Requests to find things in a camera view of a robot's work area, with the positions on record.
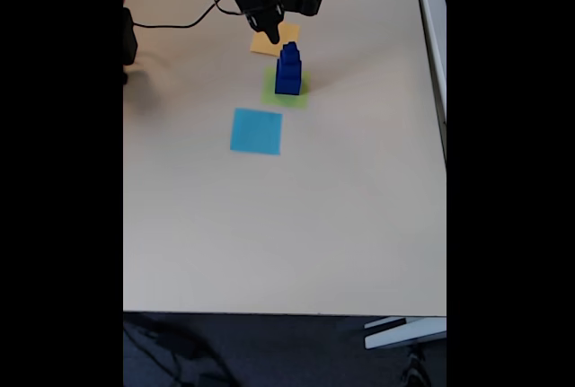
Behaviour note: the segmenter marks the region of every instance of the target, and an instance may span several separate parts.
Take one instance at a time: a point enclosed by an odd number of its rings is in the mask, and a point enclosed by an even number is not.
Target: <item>sticky note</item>
[[[268,36],[265,32],[255,32],[253,34],[250,51],[278,57],[279,52],[281,51],[281,48],[284,44],[289,43],[290,41],[297,42],[297,39],[299,38],[299,25],[282,22],[278,25],[278,30],[278,44],[271,44],[270,39],[268,39]]]
[[[281,114],[268,111],[236,109],[230,149],[279,155]]]
[[[305,109],[307,107],[307,93],[309,92],[309,71],[302,71],[302,87],[299,95],[283,95],[276,93],[276,67],[269,66],[264,70],[263,87],[261,88],[261,102],[273,106],[294,107]]]

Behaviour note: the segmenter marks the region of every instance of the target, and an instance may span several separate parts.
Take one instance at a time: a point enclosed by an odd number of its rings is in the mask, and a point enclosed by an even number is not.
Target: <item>white table leg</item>
[[[382,325],[401,318],[402,317],[384,318],[382,320],[366,324],[366,328],[374,327],[374,323],[378,323],[375,325]],[[367,336],[365,339],[366,349],[386,347],[401,342],[413,341],[415,339],[425,339],[426,337],[440,339],[447,336],[447,318],[445,317],[408,317],[405,320],[407,323],[402,326]]]

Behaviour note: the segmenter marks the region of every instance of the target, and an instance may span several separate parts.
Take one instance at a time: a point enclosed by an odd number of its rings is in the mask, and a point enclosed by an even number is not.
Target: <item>table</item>
[[[421,0],[421,7],[428,28],[443,115],[447,120],[447,3],[446,0]]]
[[[152,24],[208,4],[126,0]],[[445,316],[447,177],[418,0],[323,0],[286,21],[301,25],[306,110],[260,103],[275,58],[249,53],[241,16],[136,28],[124,310]],[[283,113],[280,156],[230,151],[242,107]]]

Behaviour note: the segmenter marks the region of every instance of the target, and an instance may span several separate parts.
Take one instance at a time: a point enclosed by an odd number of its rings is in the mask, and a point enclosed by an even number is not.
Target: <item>stacked blue blocks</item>
[[[302,87],[302,61],[296,43],[290,41],[279,52],[276,67],[276,93],[299,95]]]

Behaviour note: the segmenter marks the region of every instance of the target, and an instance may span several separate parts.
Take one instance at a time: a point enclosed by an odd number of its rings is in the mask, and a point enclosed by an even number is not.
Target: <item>green paper square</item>
[[[263,89],[261,90],[261,102],[273,106],[294,107],[305,109],[307,107],[307,93],[309,92],[309,71],[302,71],[302,89],[299,95],[284,95],[276,93],[276,67],[269,66],[263,76]]]

